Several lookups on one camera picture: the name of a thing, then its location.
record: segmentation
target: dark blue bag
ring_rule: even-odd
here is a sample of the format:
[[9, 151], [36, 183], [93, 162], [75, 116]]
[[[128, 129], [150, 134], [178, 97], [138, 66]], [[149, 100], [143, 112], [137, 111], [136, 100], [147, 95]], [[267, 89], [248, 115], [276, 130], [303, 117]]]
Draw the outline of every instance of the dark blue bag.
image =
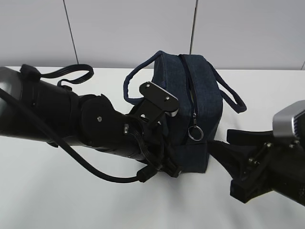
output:
[[[239, 95], [221, 78], [201, 55], [170, 55], [158, 51], [136, 67], [124, 81], [124, 99], [138, 104], [142, 98], [128, 97], [128, 84], [142, 68], [154, 62], [152, 82], [178, 98], [180, 108], [175, 117], [164, 116], [162, 125], [183, 172], [204, 173], [209, 154], [207, 140], [213, 140], [223, 112], [223, 99], [237, 112], [246, 111]], [[218, 87], [228, 90], [236, 103]]]

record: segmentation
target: ring pull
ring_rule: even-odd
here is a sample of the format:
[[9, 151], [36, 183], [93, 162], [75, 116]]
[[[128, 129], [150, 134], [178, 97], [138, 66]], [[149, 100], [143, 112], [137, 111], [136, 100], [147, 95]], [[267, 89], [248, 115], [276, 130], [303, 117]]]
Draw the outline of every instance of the ring pull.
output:
[[[195, 138], [195, 137], [192, 136], [192, 134], [191, 134], [191, 132], [190, 132], [190, 130], [191, 130], [192, 128], [195, 128], [195, 129], [197, 129], [197, 130], [200, 132], [200, 137], [199, 137], [199, 138]], [[187, 131], [188, 131], [189, 137], [190, 137], [193, 141], [198, 142], [198, 141], [201, 141], [201, 140], [203, 139], [203, 131], [202, 131], [202, 129], [201, 129], [199, 126], [197, 126], [197, 125], [190, 126], [190, 127], [188, 128]]]

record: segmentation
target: screw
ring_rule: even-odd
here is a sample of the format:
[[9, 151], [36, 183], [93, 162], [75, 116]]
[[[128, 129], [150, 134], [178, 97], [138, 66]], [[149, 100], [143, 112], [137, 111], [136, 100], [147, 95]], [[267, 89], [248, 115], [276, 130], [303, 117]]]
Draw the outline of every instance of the screw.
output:
[[129, 132], [129, 125], [128, 124], [124, 124], [124, 134], [128, 134]]
[[252, 163], [253, 163], [253, 160], [254, 160], [253, 157], [251, 157], [251, 158], [249, 158], [248, 161], [249, 161], [250, 164], [252, 164]]

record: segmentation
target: white table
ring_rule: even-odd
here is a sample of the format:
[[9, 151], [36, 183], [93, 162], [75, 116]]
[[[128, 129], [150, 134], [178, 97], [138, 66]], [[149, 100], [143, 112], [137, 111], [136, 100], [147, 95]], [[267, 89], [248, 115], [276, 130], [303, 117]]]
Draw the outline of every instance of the white table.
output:
[[[41, 67], [42, 73], [56, 68]], [[105, 94], [128, 113], [122, 83], [131, 69], [95, 69], [78, 94]], [[132, 80], [131, 96], [150, 80], [152, 69]], [[273, 115], [305, 99], [304, 71], [234, 71], [220, 75], [244, 99], [248, 111], [236, 114], [224, 104], [216, 134], [226, 130], [271, 130]], [[0, 137], [0, 228], [3, 229], [303, 229], [305, 207], [268, 193], [243, 204], [229, 195], [231, 177], [211, 158], [206, 174], [164, 173], [146, 183], [115, 184], [93, 176], [60, 148], [46, 143]], [[78, 152], [101, 171], [134, 176], [143, 165], [84, 147]]]

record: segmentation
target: bag handle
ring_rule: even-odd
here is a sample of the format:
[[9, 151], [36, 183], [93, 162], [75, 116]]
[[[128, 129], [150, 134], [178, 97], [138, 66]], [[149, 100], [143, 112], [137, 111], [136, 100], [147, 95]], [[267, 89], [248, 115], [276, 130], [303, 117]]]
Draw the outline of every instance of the bag handle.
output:
[[133, 78], [133, 76], [138, 73], [139, 70], [141, 70], [142, 68], [147, 67], [149, 64], [154, 62], [161, 54], [162, 54], [162, 51], [156, 52], [155, 55], [153, 55], [147, 61], [141, 63], [138, 67], [133, 69], [132, 72], [129, 73], [126, 76], [126, 79], [125, 79], [124, 84], [123, 84], [123, 92], [124, 92], [124, 99], [125, 99], [125, 101], [129, 102], [132, 105], [137, 105], [143, 99], [143, 98], [129, 98], [129, 96], [128, 96], [128, 85], [129, 85], [129, 82]]
[[212, 72], [215, 76], [215, 79], [220, 85], [222, 85], [228, 92], [231, 93], [236, 103], [222, 90], [220, 90], [220, 95], [222, 98], [229, 104], [230, 107], [232, 107], [233, 110], [235, 110], [237, 113], [242, 113], [247, 110], [247, 106], [244, 104], [241, 97], [221, 78], [219, 73], [214, 69], [214, 67], [209, 63]]

